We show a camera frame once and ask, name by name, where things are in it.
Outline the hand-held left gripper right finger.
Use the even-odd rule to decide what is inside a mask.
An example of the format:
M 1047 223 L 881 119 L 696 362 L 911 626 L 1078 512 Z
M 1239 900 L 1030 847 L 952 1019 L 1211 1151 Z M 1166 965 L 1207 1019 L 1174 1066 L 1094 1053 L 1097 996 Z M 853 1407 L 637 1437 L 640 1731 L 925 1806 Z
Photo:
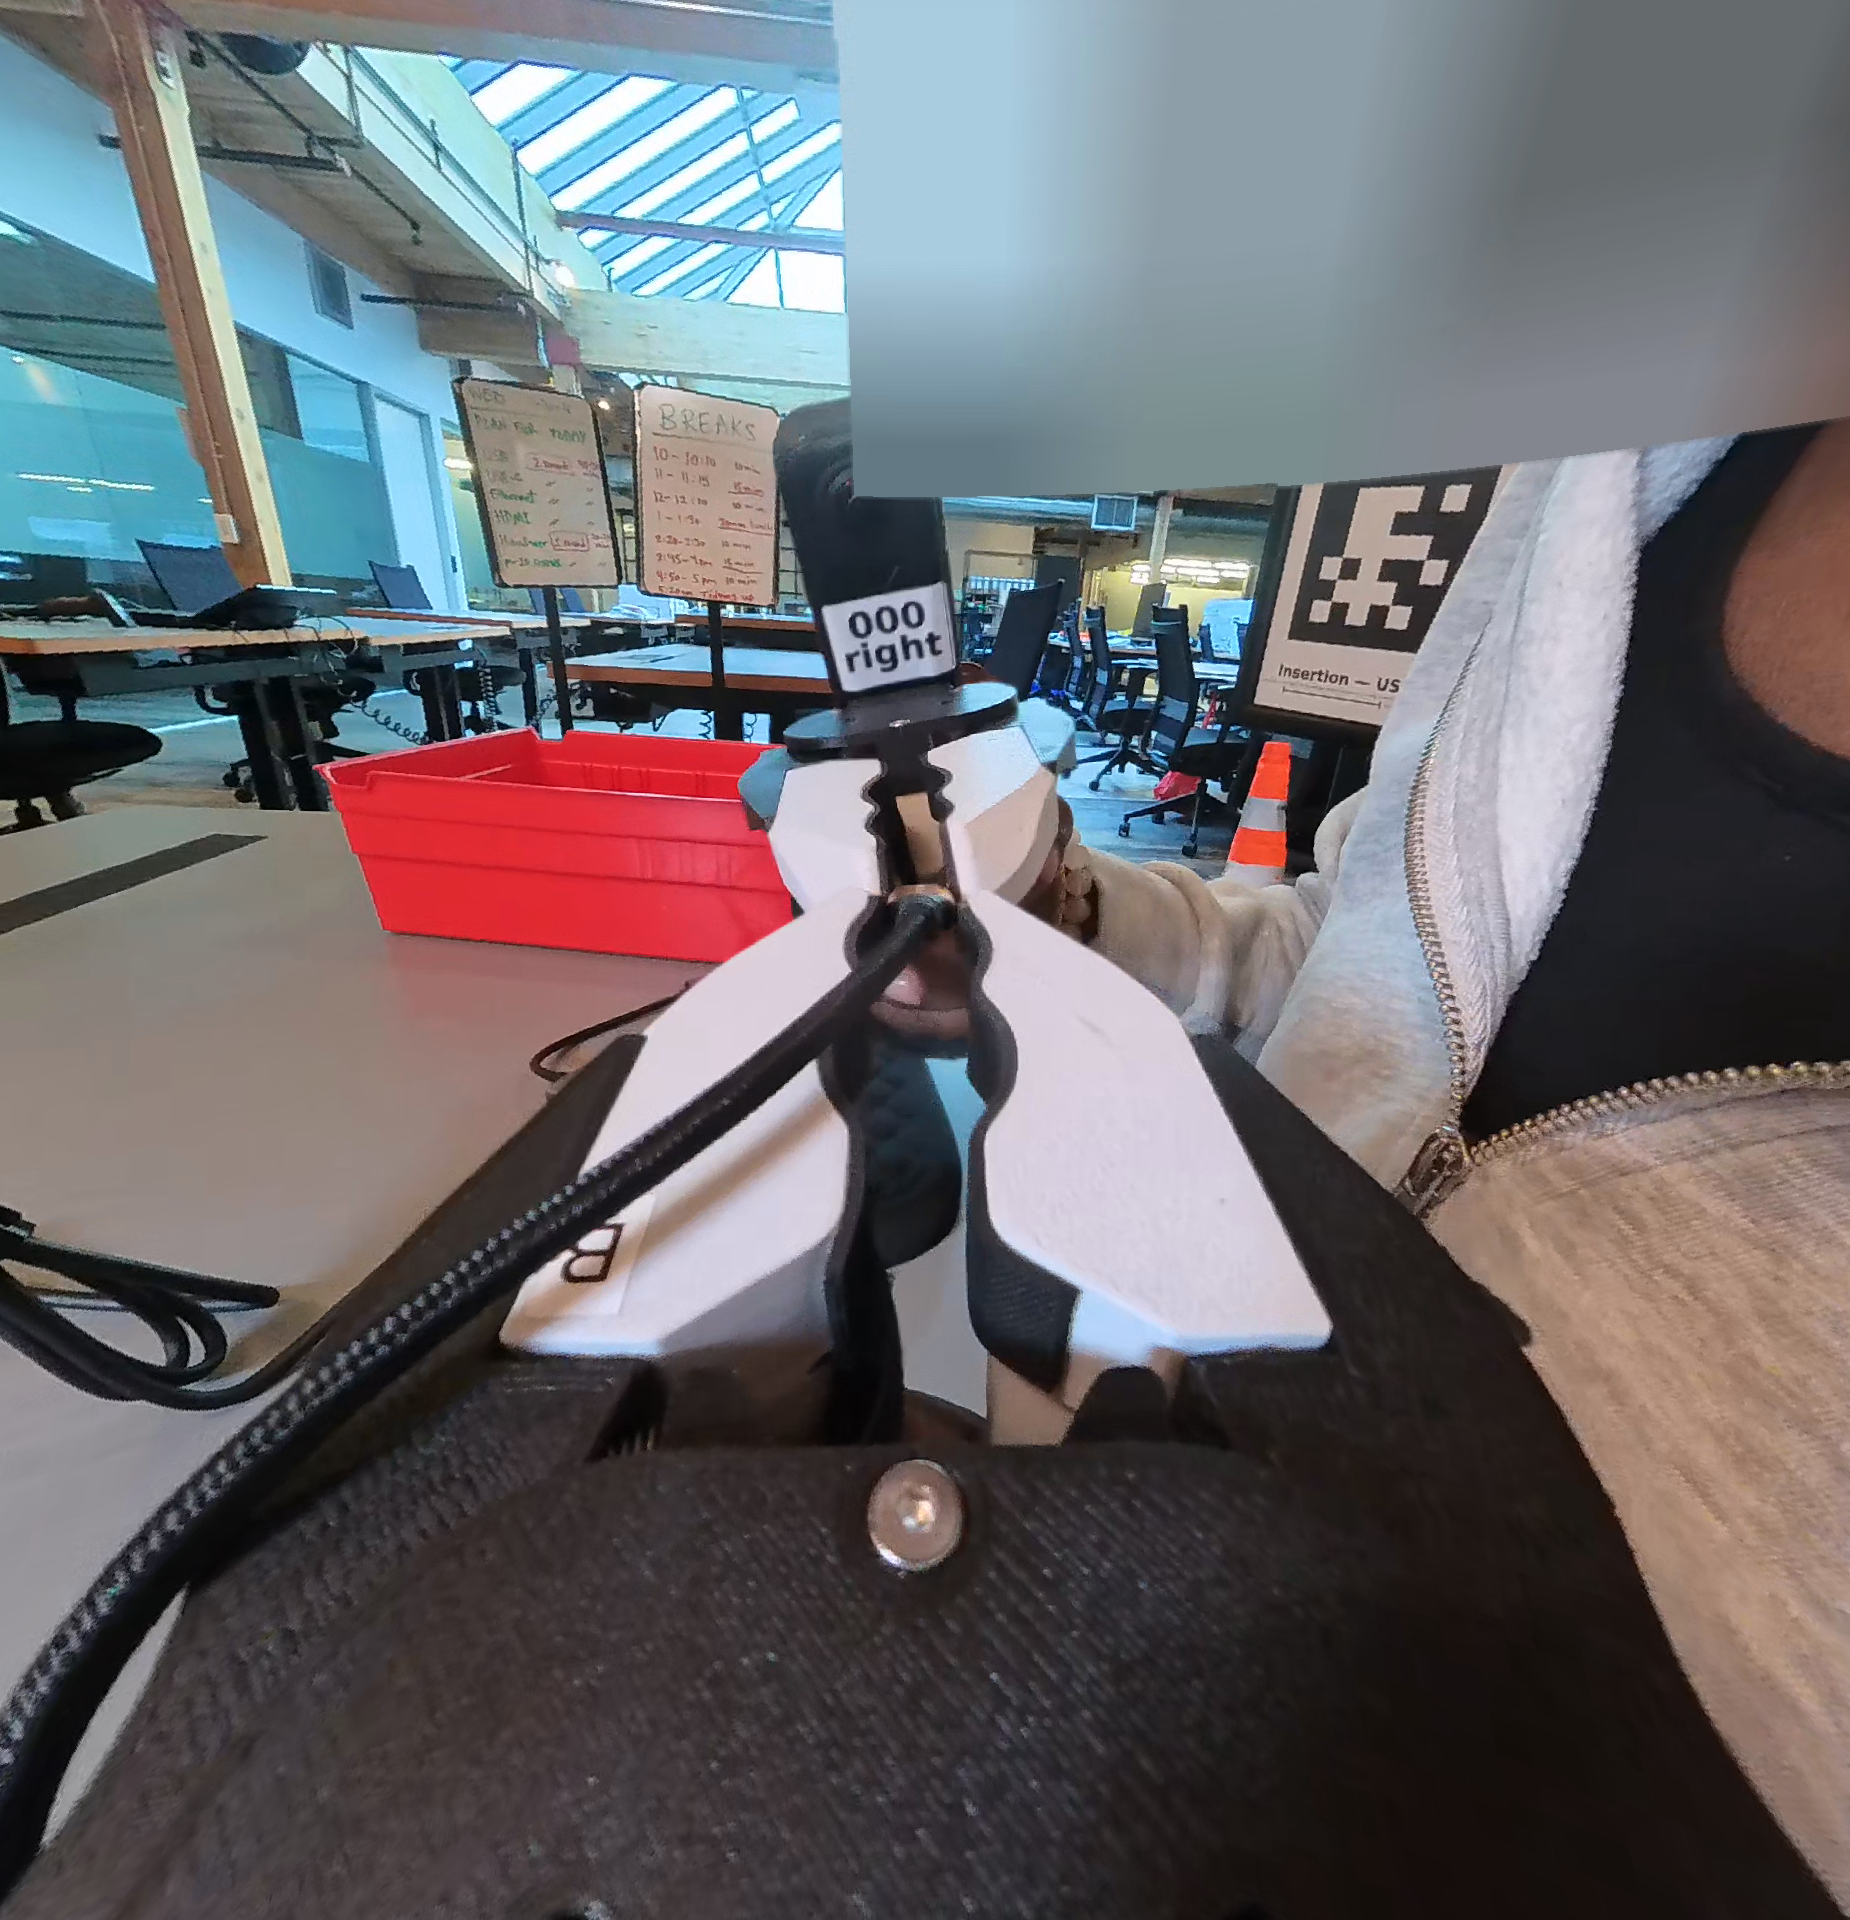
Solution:
M 1003 900 L 971 948 L 966 1307 L 988 1435 L 1054 1444 L 1095 1381 L 1317 1350 L 1330 1320 L 1178 1019 Z

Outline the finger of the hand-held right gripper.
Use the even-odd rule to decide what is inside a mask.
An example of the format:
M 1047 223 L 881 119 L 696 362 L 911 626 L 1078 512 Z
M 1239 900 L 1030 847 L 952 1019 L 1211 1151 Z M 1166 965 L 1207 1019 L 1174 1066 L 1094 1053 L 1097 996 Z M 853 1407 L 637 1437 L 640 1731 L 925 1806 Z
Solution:
M 1057 790 L 1023 728 L 947 740 L 925 754 L 944 774 L 937 803 L 949 886 L 1020 905 L 1057 840 Z
M 768 844 L 789 898 L 810 915 L 829 900 L 879 900 L 887 890 L 875 805 L 875 759 L 791 763 L 768 826 Z

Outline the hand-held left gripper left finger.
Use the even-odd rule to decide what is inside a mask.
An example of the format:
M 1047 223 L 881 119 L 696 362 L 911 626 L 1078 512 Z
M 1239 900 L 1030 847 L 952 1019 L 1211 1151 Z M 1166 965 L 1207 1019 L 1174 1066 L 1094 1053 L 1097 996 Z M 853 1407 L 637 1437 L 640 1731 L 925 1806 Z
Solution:
M 848 979 L 872 915 L 833 896 L 706 972 L 650 1022 L 582 1169 L 708 1093 Z M 657 1364 L 740 1430 L 816 1414 L 840 1442 L 904 1424 L 890 1274 L 859 1227 L 866 1149 L 841 1114 L 866 1069 L 838 1045 L 517 1291 L 510 1354 Z

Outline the red plastic bin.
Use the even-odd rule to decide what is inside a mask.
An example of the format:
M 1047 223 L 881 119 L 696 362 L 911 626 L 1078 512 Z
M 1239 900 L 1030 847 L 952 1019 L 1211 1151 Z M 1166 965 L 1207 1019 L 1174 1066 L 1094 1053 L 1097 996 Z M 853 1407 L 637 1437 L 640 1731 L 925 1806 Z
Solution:
M 391 935 L 719 965 L 793 920 L 755 744 L 493 732 L 321 771 Z

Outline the person's right hand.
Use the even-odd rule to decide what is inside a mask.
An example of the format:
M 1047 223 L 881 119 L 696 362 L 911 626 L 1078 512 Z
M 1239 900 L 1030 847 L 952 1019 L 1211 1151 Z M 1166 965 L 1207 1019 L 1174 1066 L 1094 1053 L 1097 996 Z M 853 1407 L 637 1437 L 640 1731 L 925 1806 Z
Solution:
M 1100 932 L 1100 886 L 1071 805 L 1056 800 L 1056 828 L 1042 865 L 1014 902 L 1032 920 L 1087 948 Z M 892 1035 L 949 1048 L 970 1037 L 971 953 L 958 928 L 937 931 L 872 1007 Z

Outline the handwritten whiteboard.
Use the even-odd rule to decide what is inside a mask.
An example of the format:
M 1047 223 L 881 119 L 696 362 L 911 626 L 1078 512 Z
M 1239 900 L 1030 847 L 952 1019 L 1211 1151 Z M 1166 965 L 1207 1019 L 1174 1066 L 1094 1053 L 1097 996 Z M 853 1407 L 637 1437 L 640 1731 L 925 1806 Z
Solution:
M 683 603 L 771 606 L 780 417 L 765 404 L 656 383 L 631 398 L 637 588 Z
M 475 377 L 454 381 L 451 392 L 493 583 L 615 590 L 622 556 L 596 408 L 554 388 Z

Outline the row of black office chairs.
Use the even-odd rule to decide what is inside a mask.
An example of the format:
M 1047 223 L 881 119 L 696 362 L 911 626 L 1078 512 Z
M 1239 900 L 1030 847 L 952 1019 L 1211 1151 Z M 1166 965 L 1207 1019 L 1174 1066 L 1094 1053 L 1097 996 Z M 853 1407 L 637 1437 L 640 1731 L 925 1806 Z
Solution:
M 990 680 L 1008 687 L 1021 700 L 1033 695 L 1040 664 L 1059 626 L 1056 584 L 1021 588 L 1008 597 L 999 631 L 986 658 L 966 663 L 962 680 Z M 1164 821 L 1186 813 L 1183 856 L 1200 852 L 1206 813 L 1219 813 L 1213 790 L 1229 803 L 1249 735 L 1225 717 L 1213 728 L 1198 724 L 1206 700 L 1219 691 L 1198 679 L 1188 615 L 1166 609 L 1151 634 L 1151 657 L 1113 658 L 1103 634 L 1102 615 L 1084 616 L 1085 683 L 1069 714 L 1103 746 L 1078 764 L 1094 768 L 1090 790 L 1097 793 L 1108 772 L 1138 771 L 1158 781 L 1154 800 L 1124 815 L 1117 834 L 1125 839 L 1134 821 Z

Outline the wooden office desk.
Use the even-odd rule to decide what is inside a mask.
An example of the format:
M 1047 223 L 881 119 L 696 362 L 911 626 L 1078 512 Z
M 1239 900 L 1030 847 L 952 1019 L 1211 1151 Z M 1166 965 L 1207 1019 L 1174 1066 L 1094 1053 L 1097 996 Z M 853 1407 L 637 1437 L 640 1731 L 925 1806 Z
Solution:
M 789 722 L 838 699 L 817 652 L 768 646 L 723 646 L 719 673 L 709 646 L 667 642 L 573 658 L 565 675 L 573 688 L 615 688 L 660 710 L 708 712 L 713 736 L 731 742 L 746 736 L 748 714 L 765 717 L 776 740 Z
M 516 616 L 445 612 L 313 615 L 276 631 L 120 626 L 111 621 L 0 616 L 0 661 L 64 663 L 88 699 L 149 688 L 251 687 L 240 718 L 241 754 L 263 811 L 326 813 L 332 793 L 305 712 L 305 688 L 342 679 L 400 687 L 414 679 L 426 739 L 464 735 L 457 671 L 512 661 L 521 675 L 523 722 L 538 720 L 538 658 L 562 675 L 554 626 Z

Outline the orange traffic cone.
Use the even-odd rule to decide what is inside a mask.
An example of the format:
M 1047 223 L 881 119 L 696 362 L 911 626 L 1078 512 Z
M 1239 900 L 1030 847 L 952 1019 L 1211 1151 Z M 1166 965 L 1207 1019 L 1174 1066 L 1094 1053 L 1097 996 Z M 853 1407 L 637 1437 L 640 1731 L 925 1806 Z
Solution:
M 1225 883 L 1262 890 L 1285 881 L 1291 768 L 1285 739 L 1274 736 L 1259 749 L 1228 847 Z

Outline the black white marker sign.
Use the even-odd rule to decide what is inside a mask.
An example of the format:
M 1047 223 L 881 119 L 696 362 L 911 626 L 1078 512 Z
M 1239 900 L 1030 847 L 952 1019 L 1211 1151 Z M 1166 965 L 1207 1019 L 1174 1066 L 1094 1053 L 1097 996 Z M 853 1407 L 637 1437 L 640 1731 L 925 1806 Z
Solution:
M 1243 650 L 1249 706 L 1379 728 L 1499 481 L 1489 465 L 1280 490 Z

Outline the person's torso grey hoodie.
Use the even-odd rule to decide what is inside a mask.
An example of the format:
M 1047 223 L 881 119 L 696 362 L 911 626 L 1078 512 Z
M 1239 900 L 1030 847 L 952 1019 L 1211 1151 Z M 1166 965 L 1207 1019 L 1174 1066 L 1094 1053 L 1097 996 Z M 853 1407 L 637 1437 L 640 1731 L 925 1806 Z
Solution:
M 1536 1335 L 1850 1917 L 1850 418 L 1515 468 L 1354 796 L 1412 1075 L 1295 1106 Z

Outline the wooden post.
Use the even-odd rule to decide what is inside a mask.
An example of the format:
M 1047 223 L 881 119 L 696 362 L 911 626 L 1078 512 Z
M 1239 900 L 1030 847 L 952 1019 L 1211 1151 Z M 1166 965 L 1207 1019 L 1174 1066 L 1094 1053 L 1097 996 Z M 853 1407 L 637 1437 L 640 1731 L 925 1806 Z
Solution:
M 285 584 L 289 560 L 195 152 L 175 23 L 138 3 L 92 3 L 85 14 L 219 546 L 241 587 Z

